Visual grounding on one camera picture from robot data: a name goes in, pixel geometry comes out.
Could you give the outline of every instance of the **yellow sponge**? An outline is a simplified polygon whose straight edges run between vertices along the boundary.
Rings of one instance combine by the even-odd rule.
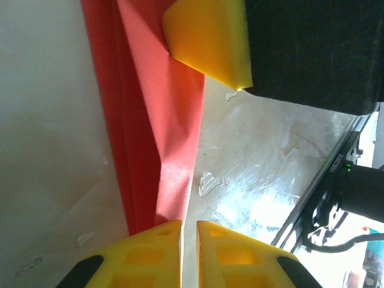
[[[93,255],[104,257],[86,288],[180,288],[182,221],[171,221],[117,242]]]
[[[197,222],[199,288],[295,288],[277,262],[297,258],[207,221]]]
[[[177,0],[163,31],[180,62],[235,90],[253,86],[243,0]]]

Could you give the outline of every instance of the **red cloth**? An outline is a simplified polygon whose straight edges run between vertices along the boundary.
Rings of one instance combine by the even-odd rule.
[[[82,0],[131,235],[187,212],[204,76],[167,51],[174,1]]]

